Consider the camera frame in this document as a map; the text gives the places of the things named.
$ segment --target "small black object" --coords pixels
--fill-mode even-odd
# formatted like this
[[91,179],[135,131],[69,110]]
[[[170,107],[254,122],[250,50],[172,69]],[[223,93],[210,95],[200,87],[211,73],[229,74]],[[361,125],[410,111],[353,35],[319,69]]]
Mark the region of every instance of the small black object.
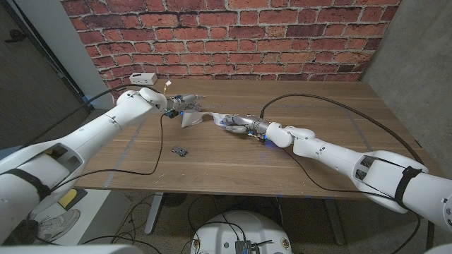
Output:
[[168,116],[171,119],[176,117],[176,116],[178,116],[178,115],[179,115],[179,112],[175,111],[175,110],[171,110],[171,111],[168,111],[168,112],[165,113],[165,116]]
[[177,153],[180,157],[185,157],[187,152],[185,149],[178,147],[177,145],[172,148],[172,151]]
[[11,36],[11,39],[5,40],[6,43],[22,42],[27,37],[27,35],[17,29],[12,29],[11,31],[9,31],[9,35]]
[[403,204],[403,194],[405,194],[405,190],[408,184],[410,183],[411,179],[413,179],[420,173],[422,173],[421,169],[413,169],[411,166],[408,166],[402,172],[403,176],[395,190],[394,199],[401,207],[405,209],[408,208]]

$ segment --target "brick wall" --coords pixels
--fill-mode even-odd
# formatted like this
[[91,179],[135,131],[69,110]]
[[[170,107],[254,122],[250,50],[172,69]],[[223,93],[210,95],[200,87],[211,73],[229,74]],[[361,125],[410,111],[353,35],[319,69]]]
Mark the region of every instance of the brick wall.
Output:
[[107,85],[159,78],[356,81],[399,0],[65,0]]

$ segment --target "concrete wall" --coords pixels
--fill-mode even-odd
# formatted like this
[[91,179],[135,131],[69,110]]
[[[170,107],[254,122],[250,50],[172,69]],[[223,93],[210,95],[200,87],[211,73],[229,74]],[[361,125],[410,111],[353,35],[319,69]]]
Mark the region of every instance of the concrete wall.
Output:
[[452,1],[403,0],[362,80],[452,177]]
[[[12,0],[7,2],[16,11]],[[107,90],[60,1],[16,0],[16,3],[88,99]],[[91,104],[96,109],[114,106],[109,95]]]

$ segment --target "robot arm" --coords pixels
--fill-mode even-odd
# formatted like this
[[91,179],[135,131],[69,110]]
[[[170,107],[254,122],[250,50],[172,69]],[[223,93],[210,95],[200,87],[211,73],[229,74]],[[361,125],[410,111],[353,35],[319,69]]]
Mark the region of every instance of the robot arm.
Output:
[[197,107],[198,95],[167,99],[148,88],[127,91],[117,106],[69,135],[25,147],[0,161],[0,242],[15,227],[60,200],[76,181],[50,192],[65,179],[80,175],[91,158],[116,135],[149,114]]
[[426,166],[408,157],[387,151],[356,152],[320,140],[308,129],[269,123],[255,116],[229,115],[223,128],[235,133],[252,131],[278,147],[293,144],[293,152],[316,159],[348,177],[359,191],[374,202],[395,212],[409,210],[452,232],[452,180],[432,176]]

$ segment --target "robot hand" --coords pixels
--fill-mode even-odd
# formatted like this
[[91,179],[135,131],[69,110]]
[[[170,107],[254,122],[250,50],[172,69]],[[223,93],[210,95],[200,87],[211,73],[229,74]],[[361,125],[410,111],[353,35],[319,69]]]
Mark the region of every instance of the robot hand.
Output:
[[256,134],[265,134],[268,127],[268,122],[262,121],[253,115],[226,115],[221,123],[226,124],[222,128],[233,133],[247,133],[249,131],[256,132]]

